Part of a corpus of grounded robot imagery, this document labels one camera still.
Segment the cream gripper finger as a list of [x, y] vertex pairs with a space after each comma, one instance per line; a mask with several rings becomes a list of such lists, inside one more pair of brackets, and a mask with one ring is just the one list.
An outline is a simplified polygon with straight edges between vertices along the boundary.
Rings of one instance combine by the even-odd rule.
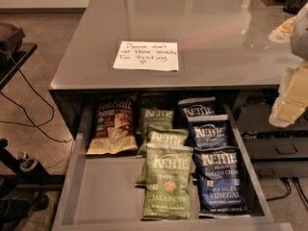
[[291, 17], [279, 25], [275, 30], [269, 34], [269, 40], [273, 42], [288, 42], [291, 38], [291, 33], [295, 23], [295, 17]]
[[275, 127], [287, 127], [308, 108], [308, 64], [287, 68], [282, 75], [278, 97], [271, 108], [269, 123]]

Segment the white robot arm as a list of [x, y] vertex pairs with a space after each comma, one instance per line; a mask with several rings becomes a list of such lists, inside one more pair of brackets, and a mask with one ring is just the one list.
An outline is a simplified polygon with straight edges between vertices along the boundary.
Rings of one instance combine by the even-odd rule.
[[271, 108], [269, 123], [287, 127], [308, 108], [308, 4], [298, 14], [273, 30], [269, 40], [289, 42], [291, 51], [303, 62], [297, 68], [287, 68], [282, 75], [278, 97]]

